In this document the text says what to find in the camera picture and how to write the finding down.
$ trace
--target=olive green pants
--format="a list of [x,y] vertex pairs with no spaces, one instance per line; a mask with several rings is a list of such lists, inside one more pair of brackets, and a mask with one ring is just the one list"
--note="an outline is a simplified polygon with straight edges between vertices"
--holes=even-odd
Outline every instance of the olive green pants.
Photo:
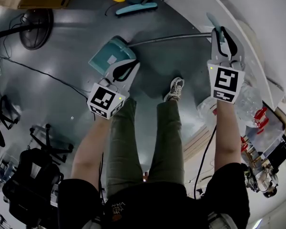
[[[136,102],[128,99],[112,118],[110,151],[106,171],[107,197],[143,183],[134,133]],[[176,101],[157,106],[157,140],[147,182],[184,184],[181,122]]]

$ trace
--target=person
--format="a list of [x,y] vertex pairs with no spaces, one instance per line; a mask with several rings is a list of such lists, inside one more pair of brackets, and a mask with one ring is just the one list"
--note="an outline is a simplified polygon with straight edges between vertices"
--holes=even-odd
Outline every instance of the person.
[[[183,86],[184,80],[175,78],[164,103],[157,106],[157,139],[147,182],[143,182],[135,141],[136,102],[128,99],[111,121],[96,120],[77,150],[71,179],[59,185],[60,229],[93,228],[96,224],[112,229],[209,228],[212,221],[224,215],[230,219],[230,228],[246,228],[249,201],[232,104],[217,103],[215,173],[205,195],[197,200],[187,197],[177,105]],[[103,207],[99,172],[109,131],[108,201]]]

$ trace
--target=plastic bottle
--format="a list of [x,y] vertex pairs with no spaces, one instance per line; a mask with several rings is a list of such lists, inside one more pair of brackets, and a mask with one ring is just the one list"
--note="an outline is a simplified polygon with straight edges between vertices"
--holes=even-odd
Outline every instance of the plastic bottle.
[[[217,100],[212,98],[212,97],[207,97],[206,99],[203,100],[201,104],[198,105],[197,107],[198,113],[200,117],[203,119],[206,127],[208,128],[209,131],[213,131],[217,122]],[[238,124],[238,129],[239,133],[241,136],[245,135],[246,131],[246,125],[244,121],[242,121],[237,114],[236,119],[237,119],[237,124]]]
[[257,127],[254,116],[263,107],[259,91],[244,82],[235,102],[237,115],[249,127]]

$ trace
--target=concrete floor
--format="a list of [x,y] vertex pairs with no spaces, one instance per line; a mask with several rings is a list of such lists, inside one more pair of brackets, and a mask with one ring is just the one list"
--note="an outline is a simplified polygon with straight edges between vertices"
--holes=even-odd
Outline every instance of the concrete floor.
[[[114,12],[123,4],[112,7],[107,12],[108,16],[104,15],[112,4],[111,0],[72,0],[68,9],[54,11],[55,25],[49,41],[42,48],[28,51],[21,45],[17,34],[11,35],[7,44],[12,50],[12,59],[89,92],[101,75],[88,61],[113,36],[119,35],[128,42],[139,42],[198,32],[160,0],[156,11],[121,18],[117,18]],[[9,20],[16,13],[19,12],[1,11],[0,30],[8,27]],[[196,106],[209,95],[206,61],[211,47],[207,39],[183,39],[141,45],[133,50],[142,63],[131,96],[138,102],[136,138],[144,171],[149,169],[153,157],[156,106],[175,76],[185,79],[179,102],[183,142],[186,143],[202,126]],[[9,154],[18,158],[31,139],[29,128],[46,123],[50,123],[55,133],[75,146],[80,143],[93,125],[93,115],[82,96],[48,76],[16,64],[2,61],[1,68],[0,94],[6,94],[21,111],[17,125],[9,131],[1,128],[6,140],[6,148],[1,149],[1,154],[8,149]],[[61,166],[66,177],[70,175],[72,157],[74,154],[69,155],[66,164]]]

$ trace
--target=white wall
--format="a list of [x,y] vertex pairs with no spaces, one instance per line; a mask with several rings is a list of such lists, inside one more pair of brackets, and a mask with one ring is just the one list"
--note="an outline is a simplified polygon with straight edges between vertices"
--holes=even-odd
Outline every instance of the white wall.
[[[255,223],[256,221],[248,224],[247,229],[251,229]],[[265,215],[258,229],[286,229],[286,201]]]
[[[221,0],[234,17],[256,33],[265,57],[265,73],[286,93],[286,0]],[[286,104],[279,107],[286,113]]]

